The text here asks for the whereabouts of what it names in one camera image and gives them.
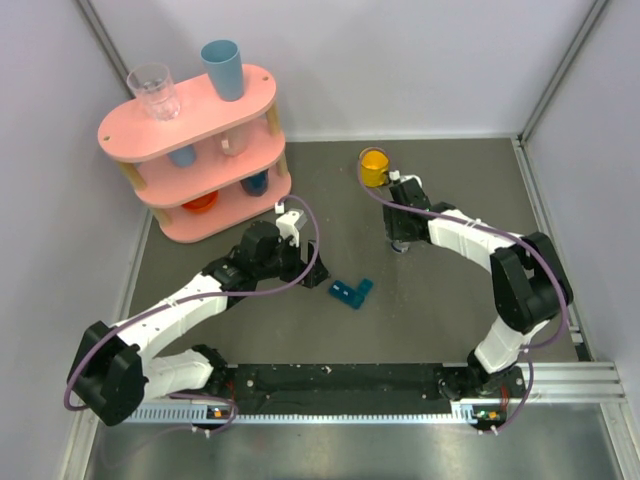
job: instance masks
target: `cable clip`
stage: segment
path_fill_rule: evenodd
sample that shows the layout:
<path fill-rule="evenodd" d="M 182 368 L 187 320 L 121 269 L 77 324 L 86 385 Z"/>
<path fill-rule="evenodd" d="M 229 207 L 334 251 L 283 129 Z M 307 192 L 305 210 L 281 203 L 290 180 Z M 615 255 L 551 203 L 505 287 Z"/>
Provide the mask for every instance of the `cable clip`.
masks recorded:
<path fill-rule="evenodd" d="M 474 229 L 476 228 L 477 225 L 481 225 L 481 224 L 482 224 L 482 220 L 479 218 L 476 218 L 475 220 L 469 220 L 467 223 L 464 224 L 464 226 L 466 228 Z"/>
<path fill-rule="evenodd" d="M 162 301 L 164 303 L 166 303 L 167 305 L 169 305 L 169 307 L 171 307 L 171 308 L 178 308 L 180 306 L 178 304 L 178 302 L 174 300 L 173 297 L 167 297 L 167 298 L 163 299 Z"/>

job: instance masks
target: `white wall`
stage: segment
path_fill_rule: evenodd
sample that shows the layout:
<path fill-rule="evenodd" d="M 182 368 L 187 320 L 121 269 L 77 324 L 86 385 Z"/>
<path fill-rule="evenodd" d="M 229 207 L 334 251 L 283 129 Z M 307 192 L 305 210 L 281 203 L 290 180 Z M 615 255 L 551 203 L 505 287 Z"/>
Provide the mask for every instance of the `white wall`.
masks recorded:
<path fill-rule="evenodd" d="M 517 133 L 592 0 L 93 0 L 124 61 L 184 80 L 217 39 L 278 80 L 291 140 Z"/>
<path fill-rule="evenodd" d="M 611 2 L 530 144 L 591 346 L 638 421 L 639 24 L 639 2 Z"/>
<path fill-rule="evenodd" d="M 0 477 L 51 479 L 84 329 L 112 321 L 142 209 L 98 150 L 125 99 L 70 0 L 0 7 Z"/>

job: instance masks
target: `wooden shelf post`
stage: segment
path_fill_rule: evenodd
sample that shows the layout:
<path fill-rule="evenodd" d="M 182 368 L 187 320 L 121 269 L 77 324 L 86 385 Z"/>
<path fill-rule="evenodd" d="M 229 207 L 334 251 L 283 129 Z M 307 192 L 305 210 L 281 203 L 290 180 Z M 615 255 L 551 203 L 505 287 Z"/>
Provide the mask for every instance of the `wooden shelf post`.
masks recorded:
<path fill-rule="evenodd" d="M 280 158 L 278 159 L 278 163 L 276 165 L 278 166 L 278 175 L 280 175 L 281 177 L 284 177 L 289 173 L 289 167 L 287 166 L 287 157 L 285 157 L 284 152 L 282 152 L 282 155 L 280 155 Z"/>
<path fill-rule="evenodd" d="M 118 165 L 118 167 L 120 167 L 120 171 L 122 172 L 122 174 L 127 177 L 127 180 L 129 180 L 129 182 L 131 182 L 133 188 L 135 188 L 136 190 L 142 190 L 143 188 L 146 188 L 147 182 L 144 181 L 144 178 L 142 178 L 142 175 L 140 175 L 140 172 L 138 172 L 138 169 L 135 165 L 123 162 L 116 162 L 116 164 Z"/>
<path fill-rule="evenodd" d="M 278 116 L 278 106 L 273 102 L 271 108 L 267 110 L 267 122 L 269 123 L 269 132 L 271 135 L 278 135 L 282 128 L 280 127 L 280 117 Z"/>
<path fill-rule="evenodd" d="M 276 102 L 273 102 L 271 108 L 267 110 L 267 123 L 269 124 L 269 133 L 271 135 L 279 135 L 282 132 L 282 127 L 280 126 L 280 117 L 278 116 L 278 106 Z M 289 173 L 289 167 L 287 166 L 287 157 L 285 157 L 284 152 L 280 156 L 278 160 L 278 175 L 284 177 Z"/>
<path fill-rule="evenodd" d="M 161 208 L 153 208 L 153 207 L 149 208 L 149 210 L 151 210 L 151 213 L 153 213 L 153 216 L 156 217 L 156 220 L 158 220 L 158 223 L 160 224 L 161 227 L 167 227 L 171 225 L 171 217 L 169 216 L 166 210 L 163 210 Z"/>

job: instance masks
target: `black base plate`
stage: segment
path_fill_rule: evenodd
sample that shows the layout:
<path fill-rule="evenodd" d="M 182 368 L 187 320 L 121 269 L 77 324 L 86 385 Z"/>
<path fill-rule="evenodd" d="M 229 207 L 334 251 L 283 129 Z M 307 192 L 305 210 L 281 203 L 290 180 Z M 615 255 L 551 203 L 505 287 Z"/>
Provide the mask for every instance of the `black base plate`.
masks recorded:
<path fill-rule="evenodd" d="M 438 380 L 464 367 L 442 364 L 239 365 L 233 395 L 245 415 L 407 415 L 449 413 Z M 514 368 L 505 379 L 511 397 L 524 393 Z M 499 398 L 500 392 L 483 397 Z"/>

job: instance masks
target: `white cup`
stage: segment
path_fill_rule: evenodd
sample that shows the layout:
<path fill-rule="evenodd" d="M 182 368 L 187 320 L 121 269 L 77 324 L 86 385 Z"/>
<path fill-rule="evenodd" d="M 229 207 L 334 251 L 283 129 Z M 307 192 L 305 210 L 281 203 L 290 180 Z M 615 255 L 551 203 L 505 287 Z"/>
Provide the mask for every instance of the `white cup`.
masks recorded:
<path fill-rule="evenodd" d="M 218 141 L 225 155 L 235 157 L 246 150 L 249 144 L 249 129 L 246 125 L 230 128 L 218 135 Z"/>

